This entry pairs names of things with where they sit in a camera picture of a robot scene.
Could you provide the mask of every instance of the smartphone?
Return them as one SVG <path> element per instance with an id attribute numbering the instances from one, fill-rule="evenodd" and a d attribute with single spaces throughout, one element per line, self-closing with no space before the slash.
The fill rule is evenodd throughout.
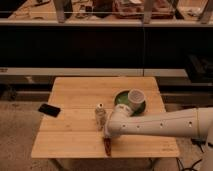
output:
<path id="1" fill-rule="evenodd" d="M 49 116 L 57 117 L 61 109 L 59 107 L 55 107 L 55 106 L 44 103 L 40 106 L 38 111 L 45 113 Z"/>

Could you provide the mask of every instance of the gray floor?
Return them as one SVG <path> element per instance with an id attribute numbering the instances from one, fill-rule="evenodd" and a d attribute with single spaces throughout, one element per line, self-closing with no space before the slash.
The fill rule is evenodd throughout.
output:
<path id="1" fill-rule="evenodd" d="M 0 171 L 56 171 L 51 162 L 30 157 L 33 142 L 42 115 L 37 112 L 42 101 L 0 101 Z M 180 160 L 185 167 L 202 157 L 197 146 L 189 139 L 178 138 Z M 84 159 L 63 161 L 66 168 L 74 171 L 89 170 L 145 170 L 147 159 Z M 155 171 L 178 171 L 174 158 L 161 159 Z"/>

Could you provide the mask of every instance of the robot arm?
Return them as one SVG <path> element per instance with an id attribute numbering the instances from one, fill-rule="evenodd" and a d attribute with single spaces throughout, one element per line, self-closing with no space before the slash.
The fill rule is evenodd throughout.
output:
<path id="1" fill-rule="evenodd" d="M 115 107 L 104 127 L 106 138 L 124 134 L 207 139 L 201 171 L 213 168 L 213 108 L 194 108 L 158 115 L 130 117 L 127 105 Z"/>

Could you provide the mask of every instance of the white cup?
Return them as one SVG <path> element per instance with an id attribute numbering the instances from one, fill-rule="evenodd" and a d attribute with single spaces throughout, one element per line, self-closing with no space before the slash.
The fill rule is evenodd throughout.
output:
<path id="1" fill-rule="evenodd" d="M 132 89 L 128 93 L 129 107 L 133 111 L 137 111 L 141 104 L 145 101 L 145 95 L 141 90 Z"/>

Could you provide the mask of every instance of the table leg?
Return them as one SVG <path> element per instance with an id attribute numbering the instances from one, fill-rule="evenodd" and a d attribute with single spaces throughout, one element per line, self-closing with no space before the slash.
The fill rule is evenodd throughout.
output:
<path id="1" fill-rule="evenodd" d="M 59 162 L 57 159 L 49 159 L 52 164 L 59 170 L 59 171 L 68 171 L 67 169 L 65 169 Z"/>
<path id="2" fill-rule="evenodd" d="M 149 158 L 150 161 L 150 165 L 148 166 L 149 170 L 154 170 L 156 164 L 159 162 L 160 158 L 153 158 L 153 160 L 151 158 Z"/>

